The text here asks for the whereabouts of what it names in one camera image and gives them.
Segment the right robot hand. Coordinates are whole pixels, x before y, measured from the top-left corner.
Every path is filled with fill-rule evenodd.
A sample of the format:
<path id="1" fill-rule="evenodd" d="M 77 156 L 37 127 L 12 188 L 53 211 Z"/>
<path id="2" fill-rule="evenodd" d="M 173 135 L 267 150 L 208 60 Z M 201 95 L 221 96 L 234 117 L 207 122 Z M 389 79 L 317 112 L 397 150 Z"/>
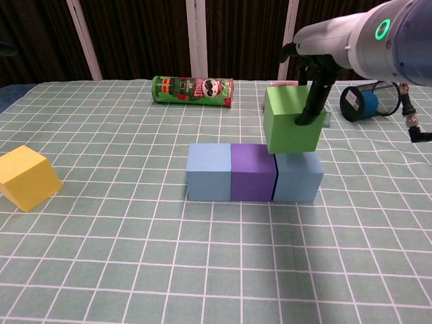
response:
<path id="1" fill-rule="evenodd" d="M 309 67 L 315 68 L 313 83 L 305 107 L 296 118 L 296 125 L 307 126 L 315 122 L 324 108 L 338 74 L 352 68 L 346 47 L 354 27 L 362 16 L 362 13 L 355 13 L 305 26 L 294 35 L 292 42 L 281 48 L 280 63 L 287 61 L 289 57 L 306 59 L 299 73 L 300 85 L 306 83 L 306 70 Z"/>

